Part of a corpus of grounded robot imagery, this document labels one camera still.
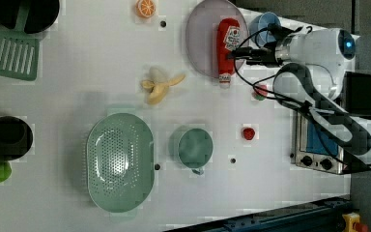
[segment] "black bowl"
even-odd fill
[[[0,160],[16,160],[32,147],[33,133],[30,127],[15,117],[0,118]]]
[[[16,26],[20,2],[24,0],[0,0],[0,23],[9,29]],[[24,32],[39,33],[49,28],[60,10],[59,0],[32,0]]]

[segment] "green oval strainer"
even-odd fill
[[[108,212],[134,209],[152,190],[153,162],[153,135],[147,124],[132,114],[108,116],[87,141],[90,196]]]

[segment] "banana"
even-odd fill
[[[168,79],[159,68],[151,67],[150,78],[152,80],[143,80],[141,85],[144,89],[152,91],[148,97],[147,103],[154,105],[160,103],[164,99],[170,86],[179,84],[186,76],[180,74],[174,78]]]

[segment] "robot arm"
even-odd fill
[[[273,83],[275,93],[299,102],[308,102],[309,107],[287,105],[287,102],[276,96],[278,102],[295,108],[344,150],[367,165],[371,164],[371,120],[349,116],[342,107],[323,94],[321,90],[324,88],[318,87],[313,81],[324,79],[323,72],[311,68],[301,64],[288,64],[280,69]]]
[[[352,67],[355,51],[356,43],[352,35],[345,30],[333,28],[292,34],[284,38],[275,48],[275,58],[279,63],[324,68],[331,81],[328,97],[335,100],[341,93],[346,70]]]

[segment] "white table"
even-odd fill
[[[161,231],[349,194],[349,176],[291,164],[292,111],[255,101],[236,78],[231,89],[221,90],[192,68],[184,30],[198,2],[159,0],[157,15],[144,23],[132,12],[135,0],[62,1],[58,23],[41,42],[38,79],[0,77],[0,116],[24,119],[35,135],[31,152],[12,162],[11,179],[0,185],[0,232]],[[248,22],[258,15],[243,13]],[[165,29],[159,28],[162,19]],[[171,76],[186,73],[155,107],[145,103],[140,88],[152,65]],[[245,67],[243,73],[256,80],[275,71]],[[162,166],[147,200],[122,215],[98,208],[85,183],[87,136],[114,104],[135,107],[150,125]],[[213,132],[214,154],[204,176],[168,155],[167,139],[183,124],[204,124]],[[241,139],[243,124],[257,130],[253,142]]]

